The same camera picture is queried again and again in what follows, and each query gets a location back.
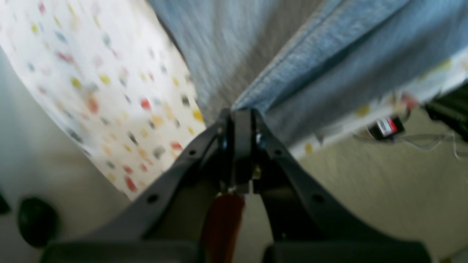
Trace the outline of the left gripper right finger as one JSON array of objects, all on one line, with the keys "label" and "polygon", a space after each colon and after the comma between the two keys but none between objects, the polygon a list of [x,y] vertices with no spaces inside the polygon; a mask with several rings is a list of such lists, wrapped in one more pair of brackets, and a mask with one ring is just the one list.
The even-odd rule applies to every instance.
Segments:
[{"label": "left gripper right finger", "polygon": [[430,263],[419,241],[364,223],[309,175],[255,110],[234,112],[236,183],[253,182],[271,228],[264,263]]}]

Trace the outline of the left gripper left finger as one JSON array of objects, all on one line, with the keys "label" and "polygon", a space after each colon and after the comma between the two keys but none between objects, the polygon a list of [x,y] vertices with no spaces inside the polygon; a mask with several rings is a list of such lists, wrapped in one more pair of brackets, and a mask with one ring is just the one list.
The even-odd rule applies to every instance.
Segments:
[{"label": "left gripper left finger", "polygon": [[42,263],[205,263],[206,214],[232,176],[228,109],[128,208],[77,241],[50,245]]}]

